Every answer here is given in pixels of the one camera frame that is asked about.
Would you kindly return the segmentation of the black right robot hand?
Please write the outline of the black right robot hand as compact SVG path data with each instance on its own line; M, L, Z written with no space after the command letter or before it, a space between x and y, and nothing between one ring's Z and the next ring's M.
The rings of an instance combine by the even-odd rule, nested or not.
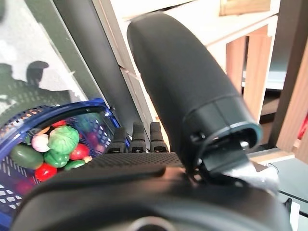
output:
M13 231L289 231L276 174L246 152L262 136L210 52L164 13L134 18L129 47L182 167L103 166L101 158L41 183Z

